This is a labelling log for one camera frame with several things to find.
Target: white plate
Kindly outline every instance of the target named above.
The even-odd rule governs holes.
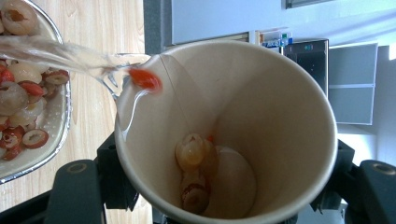
[[[44,35],[63,43],[61,35],[50,17],[34,3],[24,0],[38,15],[38,28],[33,35]],[[71,114],[70,82],[59,87],[56,95],[48,100],[46,110],[37,119],[37,126],[49,133],[49,141],[37,149],[25,149],[12,161],[0,160],[0,184],[26,175],[51,160],[66,139]]]

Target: white paper cup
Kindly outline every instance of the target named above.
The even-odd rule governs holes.
[[[206,41],[153,56],[142,67],[162,79],[163,92],[141,99],[124,141],[121,130],[138,91],[124,89],[117,101],[117,148],[135,188],[169,217],[183,223],[277,223],[325,186],[336,155],[336,125],[321,88],[296,63],[247,43]],[[237,151],[251,167],[254,202],[242,217],[181,209],[175,146],[188,133],[214,135],[215,145]],[[251,194],[242,191],[239,199]]]

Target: black holder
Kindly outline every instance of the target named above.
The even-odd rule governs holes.
[[[332,176],[311,207],[337,210],[344,199],[346,223],[395,224],[396,168],[381,161],[363,161],[358,167],[353,156],[354,150],[339,141]],[[0,223],[106,223],[104,205],[133,211],[138,196],[120,165],[113,133],[97,149],[94,161],[67,163],[56,173],[52,190],[0,213]],[[153,222],[177,224],[156,208]]]

